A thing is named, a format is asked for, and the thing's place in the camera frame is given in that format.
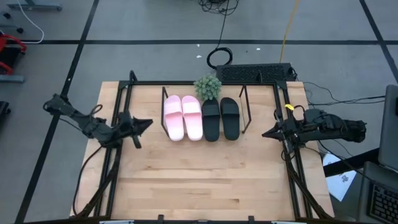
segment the wooden tabletop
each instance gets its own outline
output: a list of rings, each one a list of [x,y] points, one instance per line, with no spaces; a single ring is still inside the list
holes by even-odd
[[[96,115],[111,121],[118,82],[104,82]],[[165,86],[170,95],[195,95],[191,85]],[[241,111],[241,130],[247,123],[242,86],[223,86],[222,97],[234,99]],[[217,142],[193,142],[185,138],[172,142],[160,125],[162,85],[133,86],[130,102],[132,116],[153,119],[154,123],[140,138],[142,149],[125,139],[112,212],[113,219],[156,220],[294,220],[285,162],[280,158],[282,144],[261,134],[275,124],[274,92],[271,86],[247,86],[252,122],[237,141],[225,139],[220,124]],[[288,82],[292,105],[308,108],[303,84]],[[302,119],[302,110],[295,110]],[[317,148],[315,142],[308,147]],[[89,140],[85,159],[99,147]],[[105,150],[86,166],[76,200],[80,211],[98,188]],[[324,210],[333,216],[320,156],[301,149],[309,191]],[[297,188],[300,213],[305,216],[302,194]]]

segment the black keyboard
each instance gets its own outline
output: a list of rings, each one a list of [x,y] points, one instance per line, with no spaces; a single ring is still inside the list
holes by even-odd
[[[371,183],[368,215],[384,223],[398,224],[398,192]]]

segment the yellow label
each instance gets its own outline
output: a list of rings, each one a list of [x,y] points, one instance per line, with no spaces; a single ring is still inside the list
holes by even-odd
[[[293,111],[294,107],[292,105],[285,105],[286,108],[288,108],[289,110]]]

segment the black slide sandal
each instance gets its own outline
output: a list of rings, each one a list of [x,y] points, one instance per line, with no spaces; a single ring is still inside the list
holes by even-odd
[[[209,142],[217,141],[220,136],[220,109],[216,99],[206,100],[201,107],[203,135]]]
[[[225,138],[231,141],[239,137],[239,107],[231,98],[223,98],[220,103]]]

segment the green plant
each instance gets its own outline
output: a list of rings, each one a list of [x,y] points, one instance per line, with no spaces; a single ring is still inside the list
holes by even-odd
[[[213,98],[217,99],[218,94],[221,91],[221,82],[218,80],[218,78],[212,75],[201,77],[193,84],[195,85],[197,97],[199,97],[201,100],[212,100]]]

